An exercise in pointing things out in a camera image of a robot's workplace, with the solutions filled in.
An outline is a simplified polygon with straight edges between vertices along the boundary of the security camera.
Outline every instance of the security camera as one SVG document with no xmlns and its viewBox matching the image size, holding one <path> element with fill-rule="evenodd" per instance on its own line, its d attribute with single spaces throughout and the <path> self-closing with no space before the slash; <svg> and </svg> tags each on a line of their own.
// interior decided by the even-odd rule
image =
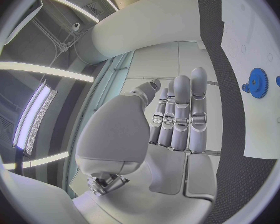
<svg viewBox="0 0 280 224">
<path fill-rule="evenodd" d="M 79 30 L 79 28 L 80 28 L 80 24 L 79 23 L 75 23 L 72 26 L 73 31 L 77 31 L 77 30 Z"/>
</svg>

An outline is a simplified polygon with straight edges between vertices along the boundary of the air vent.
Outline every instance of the air vent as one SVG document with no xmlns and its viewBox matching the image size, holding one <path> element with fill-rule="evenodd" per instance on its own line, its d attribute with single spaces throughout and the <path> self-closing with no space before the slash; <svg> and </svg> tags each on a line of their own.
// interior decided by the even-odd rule
<svg viewBox="0 0 280 224">
<path fill-rule="evenodd" d="M 14 124 L 0 114 L 0 143 L 12 147 Z"/>
<path fill-rule="evenodd" d="M 97 2 L 87 5 L 87 7 L 90 9 L 90 11 L 92 12 L 92 14 L 94 16 L 100 16 L 101 14 L 104 13 L 104 10 L 101 8 L 101 6 Z"/>
</svg>

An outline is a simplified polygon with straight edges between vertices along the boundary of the ceiling vent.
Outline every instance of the ceiling vent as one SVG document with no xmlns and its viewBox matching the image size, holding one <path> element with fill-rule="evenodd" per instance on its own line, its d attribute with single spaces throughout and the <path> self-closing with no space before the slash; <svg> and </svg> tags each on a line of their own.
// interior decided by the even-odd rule
<svg viewBox="0 0 280 224">
<path fill-rule="evenodd" d="M 104 13 L 104 10 L 97 2 L 87 5 L 87 7 L 90 9 L 93 16 L 100 16 Z"/>
<path fill-rule="evenodd" d="M 0 144 L 11 148 L 14 123 L 0 113 Z"/>
</svg>

